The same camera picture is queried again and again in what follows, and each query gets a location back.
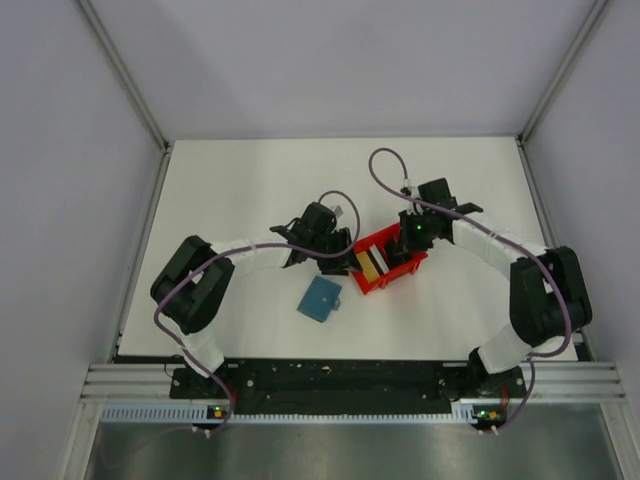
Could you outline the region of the red plastic bin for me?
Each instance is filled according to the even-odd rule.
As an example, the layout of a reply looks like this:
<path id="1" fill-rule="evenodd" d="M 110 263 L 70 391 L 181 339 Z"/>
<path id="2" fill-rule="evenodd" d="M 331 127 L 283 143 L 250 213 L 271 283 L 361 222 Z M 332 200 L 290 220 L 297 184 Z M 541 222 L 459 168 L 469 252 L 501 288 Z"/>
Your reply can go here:
<path id="1" fill-rule="evenodd" d="M 375 245 L 382 253 L 387 262 L 384 251 L 384 245 L 391 236 L 395 236 L 399 230 L 398 223 L 385 227 L 378 232 L 366 236 L 356 242 L 354 253 L 357 254 L 363 250 Z M 397 268 L 390 268 L 389 273 L 380 277 L 373 283 L 368 283 L 362 274 L 362 271 L 352 272 L 351 275 L 363 295 L 367 295 L 374 290 L 385 289 L 390 283 L 398 280 L 405 275 L 413 275 L 420 268 L 421 263 L 428 257 L 426 252 L 414 252 L 413 259 Z"/>

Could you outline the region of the blue leather card holder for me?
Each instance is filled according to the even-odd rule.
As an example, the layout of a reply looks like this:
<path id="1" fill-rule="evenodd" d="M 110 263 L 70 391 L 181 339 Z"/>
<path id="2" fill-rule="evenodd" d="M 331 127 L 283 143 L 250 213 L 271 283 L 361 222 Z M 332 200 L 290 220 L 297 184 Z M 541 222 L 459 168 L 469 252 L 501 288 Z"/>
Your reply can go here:
<path id="1" fill-rule="evenodd" d="M 342 286 L 327 278 L 316 276 L 305 291 L 297 311 L 302 315 L 324 323 L 340 309 Z"/>

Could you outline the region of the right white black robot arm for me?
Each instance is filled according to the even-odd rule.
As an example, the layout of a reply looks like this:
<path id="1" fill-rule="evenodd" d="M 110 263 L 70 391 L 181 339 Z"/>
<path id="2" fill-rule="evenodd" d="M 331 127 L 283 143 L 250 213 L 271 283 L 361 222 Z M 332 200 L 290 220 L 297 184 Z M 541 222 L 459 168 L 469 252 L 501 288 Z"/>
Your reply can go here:
<path id="1" fill-rule="evenodd" d="M 417 188 L 405 185 L 396 195 L 411 203 L 399 214 L 408 250 L 426 251 L 436 240 L 446 240 L 509 282 L 506 324 L 469 354 L 466 380 L 474 393 L 492 394 L 503 373 L 525 357 L 556 355 L 575 331 L 591 323 L 592 306 L 573 249 L 524 241 L 478 205 L 459 204 L 444 178 Z"/>

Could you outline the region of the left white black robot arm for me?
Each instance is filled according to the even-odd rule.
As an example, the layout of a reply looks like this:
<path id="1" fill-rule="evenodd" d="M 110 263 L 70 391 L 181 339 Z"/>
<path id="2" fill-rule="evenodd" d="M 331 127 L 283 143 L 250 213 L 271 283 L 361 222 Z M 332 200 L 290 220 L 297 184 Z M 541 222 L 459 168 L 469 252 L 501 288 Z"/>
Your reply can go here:
<path id="1" fill-rule="evenodd" d="M 224 355 L 214 338 L 214 319 L 229 286 L 265 269 L 285 269 L 316 261 L 324 275 L 346 275 L 359 269 L 354 252 L 359 232 L 338 225 L 338 210 L 310 203 L 303 214 L 285 225 L 272 226 L 247 239 L 212 244 L 198 235 L 185 238 L 150 289 L 160 316 L 173 321 L 167 333 L 194 371 L 192 384 L 205 396 L 226 387 L 220 367 Z"/>

